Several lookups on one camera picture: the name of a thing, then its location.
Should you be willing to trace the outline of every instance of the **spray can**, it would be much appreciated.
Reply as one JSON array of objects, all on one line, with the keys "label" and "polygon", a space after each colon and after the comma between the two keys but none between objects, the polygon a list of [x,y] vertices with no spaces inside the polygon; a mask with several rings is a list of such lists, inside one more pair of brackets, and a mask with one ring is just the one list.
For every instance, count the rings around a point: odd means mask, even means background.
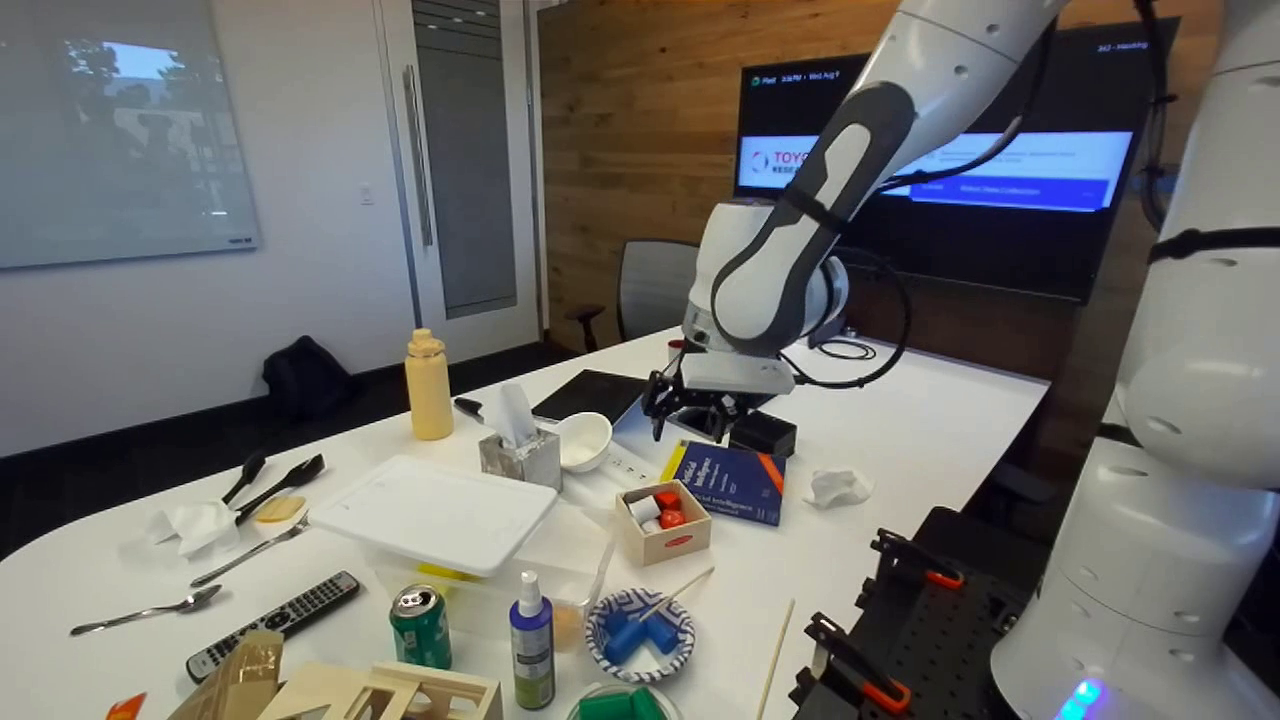
[{"label": "spray can", "polygon": [[510,620],[510,676],[517,705],[540,710],[555,699],[555,638],[551,638],[551,599],[540,591],[535,573],[519,573],[519,599]]},{"label": "spray can", "polygon": [[439,335],[416,329],[405,347],[409,421],[416,439],[452,431],[448,360]]}]

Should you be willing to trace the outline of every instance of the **yellow bottle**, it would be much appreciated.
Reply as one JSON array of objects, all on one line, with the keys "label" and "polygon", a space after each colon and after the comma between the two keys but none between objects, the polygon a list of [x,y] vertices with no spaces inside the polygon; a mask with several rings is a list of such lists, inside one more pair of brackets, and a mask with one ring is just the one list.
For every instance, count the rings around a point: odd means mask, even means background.
[{"label": "yellow bottle", "polygon": [[439,439],[452,431],[452,403],[448,403],[448,360],[439,335],[416,329],[405,352],[405,379],[409,379],[409,421],[416,439]]}]

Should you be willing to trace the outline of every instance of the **monitor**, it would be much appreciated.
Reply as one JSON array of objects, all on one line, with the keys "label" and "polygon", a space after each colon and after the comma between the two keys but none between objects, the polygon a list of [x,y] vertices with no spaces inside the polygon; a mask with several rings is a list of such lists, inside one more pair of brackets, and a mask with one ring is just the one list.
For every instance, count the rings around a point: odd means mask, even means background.
[{"label": "monitor", "polygon": [[[740,77],[735,195],[771,199],[791,181],[869,56],[756,65]],[[1026,61],[991,108],[916,168],[979,155],[1021,108]],[[1025,132],[987,163],[864,204],[843,249],[909,277],[1083,303],[1122,199],[1151,103],[1139,22],[1059,33]]]}]

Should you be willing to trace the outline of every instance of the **floor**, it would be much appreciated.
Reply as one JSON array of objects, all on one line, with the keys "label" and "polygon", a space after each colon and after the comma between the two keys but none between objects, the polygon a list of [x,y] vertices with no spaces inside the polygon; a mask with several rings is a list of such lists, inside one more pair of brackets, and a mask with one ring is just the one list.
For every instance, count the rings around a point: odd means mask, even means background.
[{"label": "floor", "polygon": [[[555,347],[510,347],[448,367],[452,392],[494,385],[564,360]],[[405,411],[405,371],[353,376],[353,392],[322,421],[288,421],[266,400],[193,411],[76,444],[0,461],[0,556],[111,502],[272,457],[354,423]]]}]

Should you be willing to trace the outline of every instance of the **bottle cap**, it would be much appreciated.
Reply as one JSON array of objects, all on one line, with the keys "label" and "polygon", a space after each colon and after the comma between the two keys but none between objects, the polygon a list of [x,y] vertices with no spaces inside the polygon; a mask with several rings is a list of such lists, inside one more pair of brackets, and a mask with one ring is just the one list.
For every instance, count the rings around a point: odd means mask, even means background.
[{"label": "bottle cap", "polygon": [[544,588],[535,573],[519,573],[519,615],[540,615],[544,613]]},{"label": "bottle cap", "polygon": [[442,354],[442,342],[439,342],[439,335],[433,331],[433,329],[416,329],[412,335],[409,335],[409,354]]}]

